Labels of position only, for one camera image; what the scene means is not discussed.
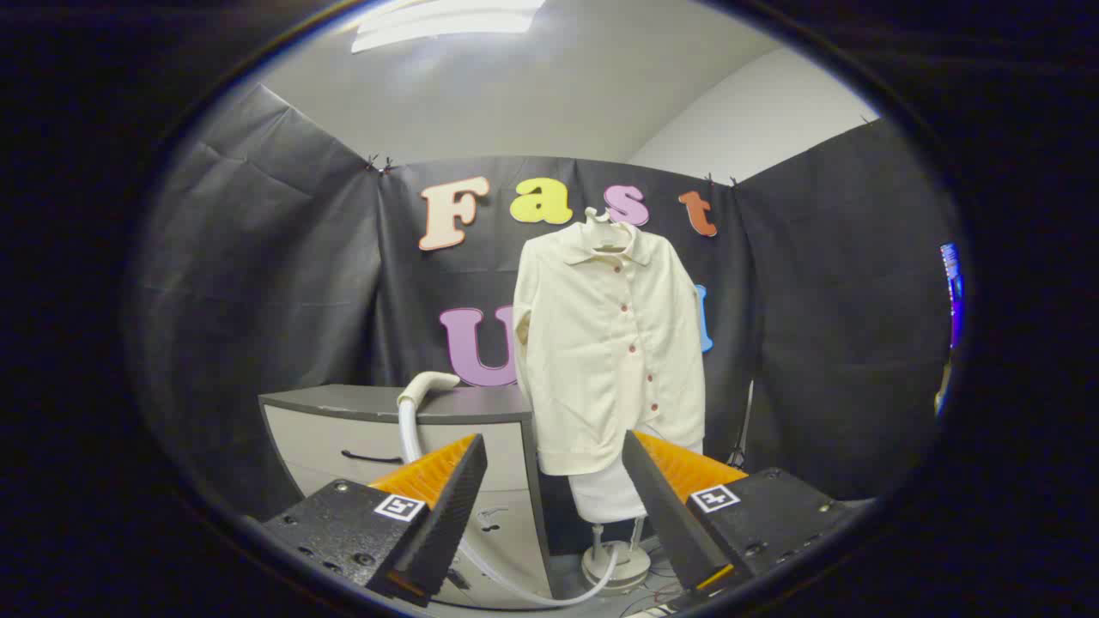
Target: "ceiling light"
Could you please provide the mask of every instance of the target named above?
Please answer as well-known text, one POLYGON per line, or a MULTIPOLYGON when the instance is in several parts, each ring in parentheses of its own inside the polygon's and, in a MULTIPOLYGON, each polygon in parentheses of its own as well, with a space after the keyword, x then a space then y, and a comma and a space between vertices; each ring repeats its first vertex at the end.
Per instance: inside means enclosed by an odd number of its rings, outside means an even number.
POLYGON ((358 22, 352 53, 400 41, 458 33, 523 33, 545 0, 409 1, 375 9, 358 22))

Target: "cream button-up shirt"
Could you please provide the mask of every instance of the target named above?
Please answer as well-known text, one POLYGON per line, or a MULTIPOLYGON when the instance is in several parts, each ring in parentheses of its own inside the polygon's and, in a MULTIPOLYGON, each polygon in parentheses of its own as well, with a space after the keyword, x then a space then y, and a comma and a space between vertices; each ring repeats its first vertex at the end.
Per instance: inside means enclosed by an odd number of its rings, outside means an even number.
POLYGON ((675 444, 701 442, 698 302, 671 243, 630 223, 574 223, 526 241, 511 334, 545 474, 606 468, 642 423, 675 444), (624 249, 597 251, 607 231, 628 233, 624 249))

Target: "gray dresser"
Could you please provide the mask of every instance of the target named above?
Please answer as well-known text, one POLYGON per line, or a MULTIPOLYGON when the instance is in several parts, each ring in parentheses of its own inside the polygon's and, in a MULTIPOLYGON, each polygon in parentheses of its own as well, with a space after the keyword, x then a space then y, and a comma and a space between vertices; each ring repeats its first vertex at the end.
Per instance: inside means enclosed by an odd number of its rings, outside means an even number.
MULTIPOLYGON (((402 465, 397 396, 402 388, 326 385, 259 396, 287 472, 311 495, 335 478, 369 484, 402 465)), ((515 386, 429 394, 418 419, 424 454, 469 435, 485 437, 488 468, 466 540, 512 581, 557 596, 547 577, 546 534, 530 409, 515 386)), ((533 609, 464 558, 434 602, 491 609, 533 609)))

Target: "vacuum hose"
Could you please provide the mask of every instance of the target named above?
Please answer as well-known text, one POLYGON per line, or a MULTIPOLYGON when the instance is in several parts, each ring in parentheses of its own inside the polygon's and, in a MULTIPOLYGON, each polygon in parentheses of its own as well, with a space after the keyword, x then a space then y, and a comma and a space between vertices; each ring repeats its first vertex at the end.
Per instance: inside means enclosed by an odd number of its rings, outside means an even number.
MULTIPOLYGON (((415 431, 415 412, 417 408, 420 407, 420 402, 423 401, 424 395, 432 389, 449 390, 451 388, 457 386, 459 382, 460 378, 453 374, 423 372, 412 378, 412 382, 409 383, 408 387, 397 397, 397 420, 401 432, 401 450, 403 451, 404 461, 407 463, 412 463, 423 456, 423 452, 420 450, 420 440, 417 437, 415 431)), ((530 591, 523 589, 511 580, 508 580, 508 577, 502 573, 492 569, 492 565, 490 565, 474 550, 465 537, 463 537, 462 541, 458 543, 458 551, 460 551, 469 560, 469 562, 477 565, 477 567, 481 570, 481 573, 485 573, 489 578, 497 584, 500 584, 500 586, 510 591, 515 596, 531 603, 552 607, 576 605, 596 596, 600 591, 607 587, 607 584, 611 581, 611 573, 614 571, 614 565, 618 564, 618 547, 612 545, 611 560, 607 564, 607 573, 603 573, 602 578, 599 580, 595 587, 575 598, 556 599, 539 596, 530 591)))

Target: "white wall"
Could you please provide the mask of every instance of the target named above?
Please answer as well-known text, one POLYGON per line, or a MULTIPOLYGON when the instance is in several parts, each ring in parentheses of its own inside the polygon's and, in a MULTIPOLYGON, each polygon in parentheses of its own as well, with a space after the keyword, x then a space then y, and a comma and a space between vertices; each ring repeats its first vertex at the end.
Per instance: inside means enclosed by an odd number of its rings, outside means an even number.
POLYGON ((629 163, 729 184, 878 114, 789 48, 746 64, 660 129, 629 163))

